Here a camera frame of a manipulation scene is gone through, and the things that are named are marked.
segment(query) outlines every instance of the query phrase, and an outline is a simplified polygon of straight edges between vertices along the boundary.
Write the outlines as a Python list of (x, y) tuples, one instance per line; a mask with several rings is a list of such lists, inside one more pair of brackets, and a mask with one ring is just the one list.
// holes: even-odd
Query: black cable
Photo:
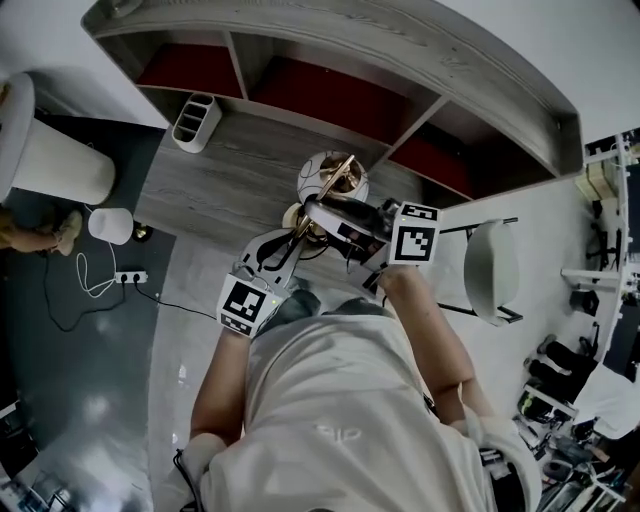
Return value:
[(87, 309), (80, 313), (75, 322), (71, 325), (71, 327), (63, 327), (60, 323), (53, 317), (51, 313), (51, 302), (49, 300), (49, 292), (47, 291), (47, 277), (49, 276), (49, 256), (46, 255), (44, 259), (44, 276), (42, 278), (42, 288), (44, 290), (44, 300), (47, 303), (47, 313), (49, 315), (49, 319), (55, 324), (55, 326), (60, 329), (64, 333), (70, 333), (78, 327), (80, 320), (82, 320), (87, 315), (93, 315), (94, 313), (105, 313), (107, 311), (113, 311), (118, 306), (121, 306), (127, 300), (125, 291), (124, 291), (124, 283), (122, 283), (122, 298), (116, 302), (115, 304), (106, 307), (106, 308), (97, 308), (97, 309)]
[(324, 249), (322, 249), (319, 253), (314, 254), (313, 256), (311, 256), (310, 258), (300, 258), (300, 261), (309, 261), (309, 260), (315, 260), (317, 257), (322, 256), (324, 254), (324, 252), (329, 248), (329, 245), (325, 245)]
[[(182, 478), (184, 478), (185, 481), (187, 482), (187, 485), (189, 486), (189, 490), (191, 491), (191, 494), (193, 494), (193, 498), (196, 505), (195, 507), (196, 512), (204, 512), (204, 507), (202, 506), (202, 498), (200, 496), (200, 492), (196, 487), (196, 483), (191, 478), (191, 475), (189, 475), (189, 472), (187, 471), (187, 469), (182, 465), (183, 450), (176, 450), (176, 451), (177, 453), (173, 457), (173, 464), (175, 465), (176, 468), (178, 468), (178, 471), (182, 475)], [(180, 512), (182, 512), (185, 509), (187, 509), (187, 507), (183, 507)]]
[(185, 307), (182, 307), (182, 306), (178, 306), (177, 304), (169, 304), (169, 303), (167, 303), (167, 302), (162, 302), (160, 299), (156, 299), (155, 297), (152, 297), (151, 295), (147, 295), (147, 294), (146, 294), (146, 293), (144, 293), (140, 288), (138, 288), (138, 283), (137, 283), (137, 282), (134, 282), (134, 283), (133, 283), (133, 286), (135, 286), (135, 287), (136, 287), (136, 291), (137, 291), (140, 295), (142, 295), (142, 296), (146, 297), (146, 298), (147, 298), (147, 299), (149, 299), (149, 300), (152, 300), (153, 302), (155, 302), (155, 303), (157, 303), (157, 304), (161, 304), (161, 305), (163, 305), (163, 306), (169, 306), (170, 308), (178, 308), (178, 309), (182, 309), (183, 311), (188, 311), (189, 313), (196, 313), (197, 315), (202, 315), (202, 316), (209, 317), (209, 318), (211, 318), (212, 320), (216, 320), (216, 321), (218, 320), (215, 316), (213, 316), (213, 315), (209, 315), (209, 314), (207, 314), (207, 313), (203, 313), (202, 311), (196, 311), (196, 310), (194, 310), (194, 309), (185, 308)]

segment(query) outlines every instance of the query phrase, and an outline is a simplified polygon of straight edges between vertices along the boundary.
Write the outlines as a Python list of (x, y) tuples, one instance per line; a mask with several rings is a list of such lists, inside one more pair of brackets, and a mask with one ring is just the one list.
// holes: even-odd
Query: white trash bin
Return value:
[(33, 119), (31, 78), (9, 80), (0, 105), (0, 193), (17, 187), (87, 204), (102, 203), (115, 180), (113, 161)]

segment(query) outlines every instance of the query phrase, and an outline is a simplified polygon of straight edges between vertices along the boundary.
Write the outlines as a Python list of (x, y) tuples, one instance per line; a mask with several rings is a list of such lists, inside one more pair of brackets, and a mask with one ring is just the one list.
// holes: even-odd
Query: shoe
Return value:
[(58, 245), (54, 248), (63, 256), (73, 252), (73, 243), (82, 230), (82, 214), (78, 210), (72, 211), (64, 220), (60, 229), (55, 233)]
[(536, 352), (543, 356), (547, 353), (547, 347), (551, 345), (554, 341), (558, 341), (558, 337), (555, 334), (549, 334), (540, 345), (536, 349)]

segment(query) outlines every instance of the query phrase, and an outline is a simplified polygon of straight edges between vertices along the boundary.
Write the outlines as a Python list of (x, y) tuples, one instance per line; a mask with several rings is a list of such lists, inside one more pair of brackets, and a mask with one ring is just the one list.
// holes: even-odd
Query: electrical cable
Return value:
[(175, 465), (176, 468), (178, 468), (178, 471), (182, 475), (182, 478), (184, 478), (185, 481), (187, 482), (187, 485), (189, 486), (189, 490), (191, 491), (191, 494), (193, 494), (193, 499), (195, 500), (195, 504), (196, 504), (196, 512), (204, 512), (204, 507), (202, 506), (202, 498), (200, 496), (200, 492), (198, 491), (196, 483), (191, 478), (191, 475), (189, 474), (187, 469), (182, 465), (182, 452), (183, 450), (177, 450), (177, 453), (173, 457), (173, 464)]
[(162, 302), (160, 299), (156, 299), (155, 297), (152, 297), (151, 295), (147, 295), (146, 293), (144, 293), (140, 288), (138, 288), (138, 281), (137, 278), (138, 276), (134, 277), (134, 281), (133, 281), (133, 286), (135, 286), (136, 291), (146, 297), (149, 300), (152, 300), (153, 302), (155, 302), (156, 304), (161, 304), (162, 306), (168, 306), (170, 308), (178, 308), (178, 309), (182, 309), (183, 311), (188, 311), (189, 313), (195, 313), (197, 315), (202, 315), (202, 316), (206, 316), (208, 318), (211, 318), (212, 320), (218, 320), (215, 316), (213, 315), (209, 315), (207, 313), (203, 313), (202, 311), (196, 311), (195, 309), (189, 309), (189, 308), (185, 308), (183, 306), (178, 306), (177, 304), (169, 304), (168, 302)]
[(64, 333), (70, 333), (70, 332), (74, 331), (76, 329), (76, 327), (78, 327), (78, 324), (80, 323), (80, 321), (85, 316), (92, 315), (94, 313), (106, 313), (107, 311), (113, 311), (118, 306), (121, 306), (122, 304), (124, 304), (125, 301), (127, 300), (127, 296), (126, 296), (126, 293), (124, 291), (124, 283), (122, 283), (122, 297), (120, 298), (120, 300), (118, 302), (116, 302), (115, 304), (112, 304), (111, 306), (108, 306), (106, 308), (87, 309), (87, 310), (83, 311), (82, 313), (80, 313), (78, 318), (76, 318), (76, 321), (73, 322), (73, 324), (71, 324), (71, 327), (63, 327), (54, 318), (53, 313), (51, 312), (51, 301), (49, 300), (49, 292), (47, 291), (47, 277), (49, 276), (49, 256), (48, 255), (45, 256), (45, 260), (44, 261), (45, 261), (45, 263), (44, 263), (44, 276), (42, 278), (42, 288), (44, 290), (44, 300), (45, 300), (45, 302), (47, 304), (47, 314), (49, 315), (49, 319), (54, 323), (54, 325), (60, 331), (62, 331)]
[[(76, 274), (78, 275), (78, 282), (80, 283), (80, 288), (82, 288), (82, 291), (85, 292), (87, 295), (89, 295), (89, 297), (91, 297), (92, 299), (97, 299), (101, 297), (102, 294), (106, 292), (109, 288), (111, 288), (113, 283), (116, 282), (116, 270), (118, 268), (116, 264), (116, 253), (113, 250), (113, 246), (109, 242), (107, 242), (107, 245), (109, 246), (109, 249), (111, 249), (111, 258), (113, 259), (113, 277), (100, 284), (96, 284), (91, 288), (89, 288), (89, 286), (87, 285), (87, 274), (89, 272), (89, 262), (87, 261), (87, 257), (82, 252), (79, 252), (76, 255)], [(81, 259), (84, 260), (84, 277), (80, 277), (80, 260)], [(104, 288), (97, 295), (93, 295), (92, 292), (96, 288), (100, 288), (102, 286), (104, 286)]]

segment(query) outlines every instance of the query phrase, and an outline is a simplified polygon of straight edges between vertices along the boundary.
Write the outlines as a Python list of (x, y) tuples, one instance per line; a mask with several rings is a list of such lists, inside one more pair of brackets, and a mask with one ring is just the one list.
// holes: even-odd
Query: white cable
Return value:
[[(93, 213), (93, 210), (89, 208), (86, 204), (84, 205), (84, 207), (89, 212)], [(113, 259), (113, 277), (100, 284), (96, 284), (91, 288), (89, 288), (89, 286), (87, 285), (87, 274), (89, 272), (89, 262), (87, 261), (87, 257), (82, 252), (79, 252), (76, 255), (76, 274), (78, 275), (78, 282), (80, 283), (80, 288), (82, 288), (82, 291), (85, 292), (87, 295), (89, 295), (89, 297), (91, 297), (92, 299), (97, 299), (98, 297), (101, 297), (102, 294), (106, 292), (109, 288), (111, 288), (111, 285), (113, 285), (113, 283), (116, 282), (116, 270), (118, 269), (116, 265), (116, 253), (113, 251), (113, 246), (109, 242), (107, 242), (107, 245), (109, 246), (109, 249), (111, 249), (111, 258)], [(80, 259), (84, 261), (84, 277), (80, 277)], [(102, 290), (100, 290), (100, 292), (97, 295), (94, 295), (92, 292), (97, 288), (102, 288)]]

